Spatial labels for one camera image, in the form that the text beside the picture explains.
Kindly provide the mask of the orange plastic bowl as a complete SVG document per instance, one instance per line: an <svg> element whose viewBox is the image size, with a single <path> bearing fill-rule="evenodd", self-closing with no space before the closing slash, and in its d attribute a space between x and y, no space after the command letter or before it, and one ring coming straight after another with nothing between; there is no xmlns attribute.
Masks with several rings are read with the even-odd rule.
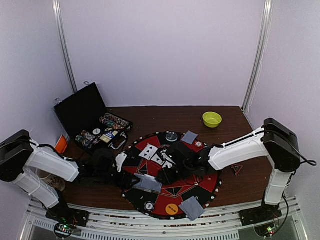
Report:
<svg viewBox="0 0 320 240"><path fill-rule="evenodd" d="M61 135L54 148L59 154L63 154L66 151L67 147L67 139L64 135Z"/></svg>

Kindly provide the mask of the orange big blind button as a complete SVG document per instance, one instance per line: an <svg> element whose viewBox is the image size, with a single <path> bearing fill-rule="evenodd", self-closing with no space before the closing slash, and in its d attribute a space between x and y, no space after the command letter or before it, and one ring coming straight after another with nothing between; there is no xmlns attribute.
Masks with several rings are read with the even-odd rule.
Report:
<svg viewBox="0 0 320 240"><path fill-rule="evenodd" d="M170 203L165 207L165 211L169 216L174 216L179 212L179 207L174 203Z"/></svg>

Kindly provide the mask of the white ceramic mug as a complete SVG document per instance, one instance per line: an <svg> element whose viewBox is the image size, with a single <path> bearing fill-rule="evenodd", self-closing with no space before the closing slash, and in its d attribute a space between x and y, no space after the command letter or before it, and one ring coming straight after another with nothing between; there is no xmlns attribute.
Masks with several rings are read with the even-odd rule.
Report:
<svg viewBox="0 0 320 240"><path fill-rule="evenodd" d="M36 169L35 173L47 185L59 190L60 192L65 190L66 183L61 177L40 169Z"/></svg>

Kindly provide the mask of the black poker chip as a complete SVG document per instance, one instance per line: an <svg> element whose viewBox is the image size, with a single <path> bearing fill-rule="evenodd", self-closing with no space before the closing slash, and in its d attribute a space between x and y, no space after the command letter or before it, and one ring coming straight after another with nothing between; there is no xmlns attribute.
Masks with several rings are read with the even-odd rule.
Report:
<svg viewBox="0 0 320 240"><path fill-rule="evenodd" d="M146 201L144 203L144 210L147 212L152 212L155 209L155 204L152 201Z"/></svg>

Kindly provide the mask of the blue texas holdem card box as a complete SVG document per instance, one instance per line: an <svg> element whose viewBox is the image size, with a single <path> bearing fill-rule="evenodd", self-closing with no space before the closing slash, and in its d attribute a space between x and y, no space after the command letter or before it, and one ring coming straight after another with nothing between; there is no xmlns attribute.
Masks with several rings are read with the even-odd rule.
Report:
<svg viewBox="0 0 320 240"><path fill-rule="evenodd" d="M99 139L101 141L103 141L104 143L108 144L110 143L117 135L118 135L118 131L114 130L114 129L106 129L101 136L99 137Z"/></svg>

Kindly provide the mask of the round red black poker mat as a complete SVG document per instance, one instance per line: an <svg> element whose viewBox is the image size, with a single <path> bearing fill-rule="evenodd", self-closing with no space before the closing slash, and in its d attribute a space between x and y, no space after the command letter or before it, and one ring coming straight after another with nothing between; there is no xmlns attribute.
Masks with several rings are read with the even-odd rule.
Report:
<svg viewBox="0 0 320 240"><path fill-rule="evenodd" d="M166 140L167 132L156 132L153 134L141 137L132 143L119 156L124 156L121 169L131 174L150 175L155 177L158 175L164 164L161 166L151 160L146 160L139 156L142 150L148 145L153 145L158 148L156 153L166 150L175 142L180 142L185 133L176 132L178 139L175 142ZM196 142L202 142L196 138L193 144L186 144L190 149L195 150ZM139 212L160 220L179 220L188 218L186 214L179 208L179 205L190 197L194 196L205 209L210 202L216 198L219 187L222 185L220 172L208 174L204 177L195 175L190 176L186 180L179 180L170 185L162 185L161 192L147 192L136 188L122 189L122 196L128 200L131 205ZM154 203L155 208L152 212L147 212L144 209L144 204L147 201ZM166 206L168 204L176 204L179 211L176 215L168 215Z"/></svg>

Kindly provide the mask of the three of spades card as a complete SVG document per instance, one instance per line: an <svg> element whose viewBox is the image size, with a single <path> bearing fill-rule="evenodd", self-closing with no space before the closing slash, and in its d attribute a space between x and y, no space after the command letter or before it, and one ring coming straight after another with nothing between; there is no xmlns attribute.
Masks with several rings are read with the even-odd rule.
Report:
<svg viewBox="0 0 320 240"><path fill-rule="evenodd" d="M149 161L152 159L152 157L156 154L157 151L158 151L158 148L156 146L148 144L142 150L142 152L139 154L139 156Z"/></svg>

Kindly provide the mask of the red five poker chip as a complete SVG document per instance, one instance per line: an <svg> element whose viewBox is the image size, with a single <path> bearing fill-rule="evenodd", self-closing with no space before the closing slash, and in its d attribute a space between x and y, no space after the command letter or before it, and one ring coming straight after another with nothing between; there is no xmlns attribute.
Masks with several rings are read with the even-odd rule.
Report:
<svg viewBox="0 0 320 240"><path fill-rule="evenodd" d="M197 141L197 142L195 143L195 145L196 145L197 148L201 148L201 147L203 146L203 143L200 142L200 141Z"/></svg>

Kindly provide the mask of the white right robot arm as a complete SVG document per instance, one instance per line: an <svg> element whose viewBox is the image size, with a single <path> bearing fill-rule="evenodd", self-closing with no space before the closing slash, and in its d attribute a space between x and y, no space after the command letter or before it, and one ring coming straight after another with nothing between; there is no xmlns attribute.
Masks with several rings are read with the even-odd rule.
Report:
<svg viewBox="0 0 320 240"><path fill-rule="evenodd" d="M172 164L161 169L156 180L164 185L173 184L191 175L203 178L234 164L258 157L273 161L264 204L256 210L259 220L268 220L275 212L287 188L291 175L301 166L297 135L273 118L263 126L238 139L206 145L200 151L190 149L183 141L174 142L161 151L160 156Z"/></svg>

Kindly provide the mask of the aluminium corner post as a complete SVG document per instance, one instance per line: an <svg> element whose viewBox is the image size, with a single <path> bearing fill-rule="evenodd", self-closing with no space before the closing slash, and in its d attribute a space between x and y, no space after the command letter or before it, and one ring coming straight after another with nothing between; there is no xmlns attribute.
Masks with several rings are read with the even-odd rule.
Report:
<svg viewBox="0 0 320 240"><path fill-rule="evenodd" d="M77 84L75 81L70 55L68 51L66 36L65 36L65 30L63 25L63 18L62 18L62 12L61 12L61 3L59 0L52 0L52 7L53 7L53 14L57 26L58 36L60 40L61 50L62 50L62 56L63 61L68 77L68 81L71 87L71 90L73 93L76 93L78 91Z"/></svg>
<svg viewBox="0 0 320 240"><path fill-rule="evenodd" d="M264 9L262 14L260 34L257 43L256 54L253 62L253 67L249 79L249 84L242 104L242 111L245 115L249 114L250 106L252 105L254 95L258 86L261 70L263 56L267 48L271 22L272 22L272 12L273 12L273 0L264 1Z"/></svg>

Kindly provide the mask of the dealt blue-backed playing cards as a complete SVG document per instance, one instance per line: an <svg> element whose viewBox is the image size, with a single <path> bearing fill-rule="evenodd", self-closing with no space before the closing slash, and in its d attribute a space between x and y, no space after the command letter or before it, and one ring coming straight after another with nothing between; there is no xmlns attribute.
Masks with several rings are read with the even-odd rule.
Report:
<svg viewBox="0 0 320 240"><path fill-rule="evenodd" d="M179 205L179 208L186 214L190 221L198 219L205 212L202 205L194 196L183 201Z"/></svg>

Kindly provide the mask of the grey playing card deck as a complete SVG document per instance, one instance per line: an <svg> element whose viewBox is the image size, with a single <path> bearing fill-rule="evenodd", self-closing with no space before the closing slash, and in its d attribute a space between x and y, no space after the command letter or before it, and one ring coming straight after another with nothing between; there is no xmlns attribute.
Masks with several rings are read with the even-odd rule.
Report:
<svg viewBox="0 0 320 240"><path fill-rule="evenodd" d="M140 181L133 185L133 188L151 193L152 191L160 193L163 184L158 182L154 176L148 174L134 174Z"/></svg>

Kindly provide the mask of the right aluminium corner post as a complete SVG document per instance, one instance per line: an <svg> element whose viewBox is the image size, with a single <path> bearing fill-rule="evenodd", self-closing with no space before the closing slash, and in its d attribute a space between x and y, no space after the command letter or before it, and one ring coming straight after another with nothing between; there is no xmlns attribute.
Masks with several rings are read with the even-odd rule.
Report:
<svg viewBox="0 0 320 240"><path fill-rule="evenodd" d="M267 48L271 22L272 22L272 12L273 12L273 0L264 1L264 9L262 14L260 34L257 43L256 54L253 62L253 67L249 79L249 84L242 104L242 111L245 115L249 114L250 106L252 105L254 95L258 86L261 70L263 56Z"/></svg>

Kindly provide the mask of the two of clubs card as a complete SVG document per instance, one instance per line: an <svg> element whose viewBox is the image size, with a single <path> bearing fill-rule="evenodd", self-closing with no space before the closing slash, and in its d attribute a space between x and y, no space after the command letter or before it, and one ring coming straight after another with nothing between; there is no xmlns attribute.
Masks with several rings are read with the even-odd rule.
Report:
<svg viewBox="0 0 320 240"><path fill-rule="evenodd" d="M162 166L166 161L163 160L160 153L156 153L152 158L151 161L155 162L156 164Z"/></svg>

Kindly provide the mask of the middle row poker chips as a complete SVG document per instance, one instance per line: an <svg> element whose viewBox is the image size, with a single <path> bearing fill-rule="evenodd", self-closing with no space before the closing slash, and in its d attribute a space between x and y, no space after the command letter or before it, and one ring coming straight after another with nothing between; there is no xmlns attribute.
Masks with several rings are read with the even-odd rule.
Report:
<svg viewBox="0 0 320 240"><path fill-rule="evenodd" d="M91 134L90 132L83 130L81 134L75 137L75 140L84 146L86 149L93 149L102 141L98 139L97 136Z"/></svg>

